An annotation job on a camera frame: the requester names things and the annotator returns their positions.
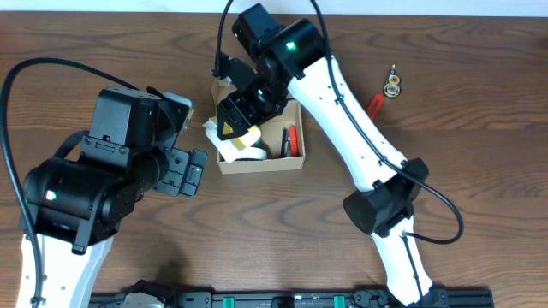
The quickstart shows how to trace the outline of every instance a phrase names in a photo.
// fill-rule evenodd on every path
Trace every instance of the cardboard box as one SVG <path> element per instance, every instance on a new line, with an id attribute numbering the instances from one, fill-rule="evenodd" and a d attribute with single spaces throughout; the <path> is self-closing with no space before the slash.
<path id="1" fill-rule="evenodd" d="M 213 101 L 217 105 L 220 101 L 226 98 L 230 93 L 236 90 L 225 80 L 213 80 L 211 93 Z M 297 131 L 297 144 L 299 148 L 298 157 L 280 157 L 282 149 L 282 133 L 284 128 L 289 128 L 294 125 Z M 305 162 L 305 142 L 302 135 L 302 118 L 301 104 L 291 99 L 288 105 L 283 110 L 283 114 L 270 119 L 260 127 L 261 139 L 260 148 L 267 152 L 268 158 L 264 161 L 256 162 L 232 162 L 227 163 L 223 160 L 219 152 L 217 152 L 217 163 L 223 175 L 249 173 L 249 172 L 264 172 L 264 171 L 280 171 L 280 170 L 300 170 Z"/>

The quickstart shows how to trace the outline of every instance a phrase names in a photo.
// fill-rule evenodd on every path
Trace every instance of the small brown box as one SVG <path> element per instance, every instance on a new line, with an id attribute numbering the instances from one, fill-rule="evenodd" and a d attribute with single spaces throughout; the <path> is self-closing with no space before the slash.
<path id="1" fill-rule="evenodd" d="M 213 80 L 211 93 L 213 101 L 217 105 L 230 93 L 236 90 L 235 86 L 230 86 L 227 80 Z M 282 133 L 284 128 L 295 126 L 297 131 L 297 144 L 299 150 L 298 157 L 274 158 L 280 157 L 282 149 Z M 302 137 L 302 118 L 301 103 L 295 99 L 288 101 L 288 105 L 283 110 L 283 114 L 270 119 L 267 123 L 260 126 L 261 139 L 260 144 L 263 150 L 266 150 L 269 159 L 264 161 L 246 161 L 227 163 L 217 152 L 217 163 L 223 175 L 280 171 L 280 170 L 300 170 L 305 162 L 305 142 Z"/>

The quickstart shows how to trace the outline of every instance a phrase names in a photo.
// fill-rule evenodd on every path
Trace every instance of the red clip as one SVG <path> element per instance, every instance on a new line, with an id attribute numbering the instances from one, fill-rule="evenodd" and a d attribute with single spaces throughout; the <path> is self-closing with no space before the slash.
<path id="1" fill-rule="evenodd" d="M 371 121 L 375 120 L 375 117 L 380 111 L 380 107 L 383 105 L 383 103 L 384 95 L 380 93 L 375 94 L 371 103 L 369 103 L 369 106 L 367 107 L 367 115 L 371 118 Z"/>

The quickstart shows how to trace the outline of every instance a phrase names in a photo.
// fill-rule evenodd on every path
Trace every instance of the cable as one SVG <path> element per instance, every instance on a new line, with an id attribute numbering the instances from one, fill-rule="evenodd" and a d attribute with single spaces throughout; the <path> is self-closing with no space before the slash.
<path id="1" fill-rule="evenodd" d="M 411 263 L 411 268 L 413 269 L 413 275 L 415 281 L 417 281 L 417 288 L 419 289 L 420 300 L 422 301 L 422 289 L 420 288 L 419 274 L 417 274 L 417 268 L 414 266 L 413 256 L 411 255 L 411 249 L 409 248 L 408 237 L 406 235 L 402 236 L 403 244 L 405 245 L 405 250 L 408 252 L 409 262 Z"/>
<path id="2" fill-rule="evenodd" d="M 31 216 L 30 210 L 28 209 L 27 201 L 25 200 L 23 189 L 19 181 L 19 176 L 15 170 L 14 158 L 11 153 L 11 148 L 9 146 L 9 136 L 8 136 L 8 100 L 9 92 L 11 91 L 11 86 L 15 81 L 15 76 L 20 73 L 21 70 L 35 64 L 59 64 L 66 65 L 73 68 L 79 68 L 85 70 L 89 73 L 96 74 L 100 77 L 106 78 L 108 80 L 114 81 L 122 86 L 126 86 L 131 89 L 138 90 L 135 86 L 132 86 L 124 80 L 120 80 L 112 75 L 101 72 L 96 68 L 88 67 L 87 65 L 72 62 L 69 60 L 56 59 L 56 58 L 35 58 L 23 61 L 15 65 L 8 73 L 6 80 L 3 83 L 2 93 L 0 93 L 0 143 L 2 144 L 3 157 L 6 162 L 6 167 L 8 170 L 9 178 L 15 190 L 15 196 L 21 208 L 21 215 L 23 221 L 25 222 L 25 227 L 27 228 L 28 239 L 31 241 L 31 246 L 33 247 L 33 256 L 34 256 L 34 268 L 36 269 L 36 285 L 34 288 L 34 296 L 31 298 L 31 303 L 33 307 L 38 307 L 41 301 L 42 293 L 42 261 L 40 258 L 40 250 L 38 244 L 38 237 L 36 235 L 36 230 L 34 228 L 33 218 Z"/>
<path id="3" fill-rule="evenodd" d="M 230 5 L 233 0 L 229 0 L 224 7 L 223 14 L 221 15 L 221 21 L 219 22 L 219 33 L 217 34 L 217 53 L 215 54 L 215 68 L 213 69 L 213 75 L 219 76 L 221 73 L 221 40 L 223 39 L 224 20 L 229 13 Z"/>
<path id="4" fill-rule="evenodd" d="M 367 137 L 367 135 L 361 129 L 360 124 L 358 124 L 358 122 L 352 116 L 352 113 L 350 112 L 350 110 L 348 110 L 348 107 L 344 103 L 344 96 L 342 96 L 341 93 L 339 92 L 339 89 L 337 87 L 337 83 L 335 82 L 335 75 L 333 74 L 333 63 L 331 61 L 332 60 L 331 47 L 330 47 L 330 43 L 329 43 L 329 37 L 327 35 L 327 27 L 325 26 L 324 17 L 322 15 L 321 11 L 319 10 L 319 6 L 316 3 L 316 1 L 315 0 L 310 0 L 310 2 L 312 3 L 314 9 L 316 10 L 316 14 L 318 15 L 318 19 L 319 19 L 319 25 L 322 28 L 322 34 L 324 36 L 324 42 L 325 42 L 325 59 L 327 60 L 327 68 L 329 70 L 329 77 L 330 77 L 330 80 L 331 80 L 331 84 L 333 85 L 333 91 L 335 92 L 336 103 L 341 105 L 342 109 L 344 110 L 344 113 L 346 113 L 347 117 L 352 122 L 352 124 L 354 125 L 354 127 L 356 128 L 356 130 L 358 131 L 360 136 L 366 141 L 367 145 L 369 145 L 371 150 L 375 153 L 375 155 L 377 155 L 378 159 L 380 159 L 380 162 L 386 164 L 389 168 L 396 171 L 399 175 L 403 176 L 408 181 L 412 181 L 415 185 L 418 185 L 419 187 L 425 189 L 429 193 L 433 194 L 434 196 L 436 196 L 437 198 L 442 200 L 445 204 L 447 204 L 447 206 L 451 209 L 453 214 L 455 214 L 456 221 L 457 221 L 458 226 L 459 226 L 459 229 L 458 229 L 456 235 L 454 237 L 448 239 L 448 240 L 432 239 L 432 238 L 426 237 L 424 235 L 410 233 L 410 232 L 404 232 L 403 235 L 412 236 L 417 240 L 423 240 L 423 241 L 430 242 L 430 243 L 433 243 L 433 244 L 438 244 L 438 245 L 448 245 L 448 244 L 455 243 L 456 241 L 458 241 L 461 238 L 462 233 L 464 232 L 464 222 L 462 220 L 461 213 L 455 207 L 455 205 L 447 197 L 445 197 L 442 193 L 438 192 L 433 187 L 427 185 L 423 181 L 417 180 L 413 175 L 407 173 L 405 170 L 402 170 L 402 169 L 398 168 L 395 164 L 390 162 L 388 160 L 388 158 L 386 156 L 384 156 L 377 149 L 377 147 L 369 139 L 369 137 Z"/>
<path id="5" fill-rule="evenodd" d="M 107 306 L 108 304 L 114 304 L 114 303 L 124 301 L 124 300 L 126 300 L 126 298 L 109 299 L 109 300 L 104 301 L 100 305 L 98 305 L 97 308 L 102 308 L 102 307 Z"/>

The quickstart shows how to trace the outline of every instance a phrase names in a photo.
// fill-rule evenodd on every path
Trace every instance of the wooden tabletop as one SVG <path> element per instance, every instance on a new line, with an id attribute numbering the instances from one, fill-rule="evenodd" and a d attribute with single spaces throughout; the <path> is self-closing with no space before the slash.
<path id="1" fill-rule="evenodd" d="M 138 87 L 191 98 L 195 112 L 177 145 L 214 157 L 201 127 L 214 114 L 211 69 L 219 15 L 0 13 L 0 75 L 36 56 L 83 62 Z M 297 16 L 279 16 L 286 24 Z M 223 49 L 247 59 L 229 35 Z M 446 287 L 489 287 L 497 307 L 548 304 L 547 19 L 327 16 L 331 44 L 365 106 L 392 63 L 402 95 L 376 124 L 427 182 L 455 201 L 466 225 L 450 246 L 419 242 L 426 272 Z M 25 70 L 9 102 L 21 178 L 70 133 L 90 127 L 102 80 L 72 68 Z M 303 112 L 301 171 L 221 175 L 208 162 L 196 198 L 149 192 L 122 221 L 95 292 L 139 279 L 181 290 L 342 290 L 383 286 L 370 236 L 346 216 L 354 191 L 343 160 Z M 19 209 L 0 166 L 0 306 L 15 306 L 21 279 Z M 422 192 L 421 234 L 448 238 L 451 212 Z"/>

